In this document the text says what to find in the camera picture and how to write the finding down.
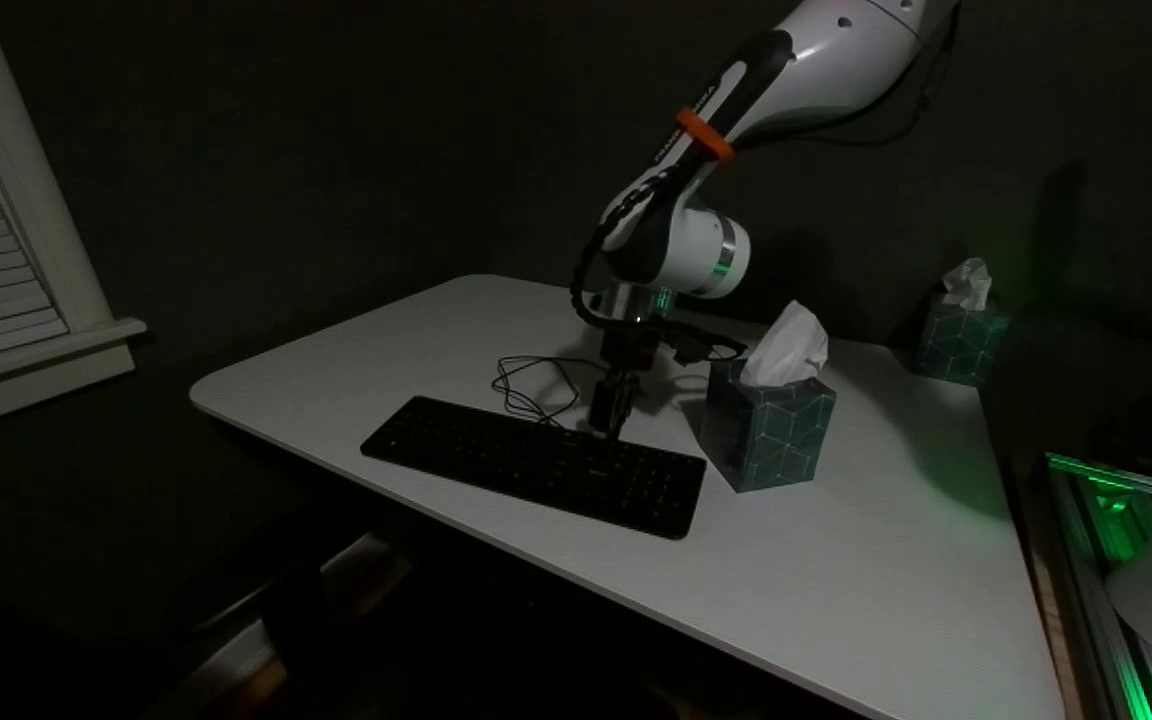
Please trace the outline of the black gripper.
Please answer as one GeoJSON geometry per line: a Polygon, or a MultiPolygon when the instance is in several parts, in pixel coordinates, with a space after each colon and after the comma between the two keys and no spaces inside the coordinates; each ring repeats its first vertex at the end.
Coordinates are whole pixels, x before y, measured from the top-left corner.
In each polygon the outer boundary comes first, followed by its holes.
{"type": "Polygon", "coordinates": [[[743,352],[741,340],[668,318],[657,311],[600,311],[600,362],[602,381],[594,381],[586,395],[586,426],[618,438],[637,398],[638,377],[657,369],[657,352],[668,347],[675,362],[700,362],[716,352],[743,352]]]}

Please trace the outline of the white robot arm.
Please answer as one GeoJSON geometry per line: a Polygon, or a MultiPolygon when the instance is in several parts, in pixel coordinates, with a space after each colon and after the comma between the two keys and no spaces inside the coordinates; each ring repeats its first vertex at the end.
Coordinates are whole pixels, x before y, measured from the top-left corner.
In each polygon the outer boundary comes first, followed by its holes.
{"type": "Polygon", "coordinates": [[[869,112],[956,16],[958,0],[794,0],[675,112],[653,165],[600,211],[567,284],[576,314],[602,330],[590,431],[622,426],[660,343],[682,358],[723,347],[668,314],[675,294],[731,294],[750,266],[750,236],[696,205],[702,179],[741,148],[869,112]]]}

